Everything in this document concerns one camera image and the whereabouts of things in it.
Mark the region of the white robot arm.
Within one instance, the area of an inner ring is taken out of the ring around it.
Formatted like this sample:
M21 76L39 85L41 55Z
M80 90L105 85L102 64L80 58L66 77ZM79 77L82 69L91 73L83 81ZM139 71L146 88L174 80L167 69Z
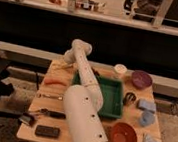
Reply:
M109 142L98 116L104 101L101 87L87 60L91 52L90 43L74 39L64 56L67 64L77 64L81 81L68 87L63 94L63 109L72 142Z

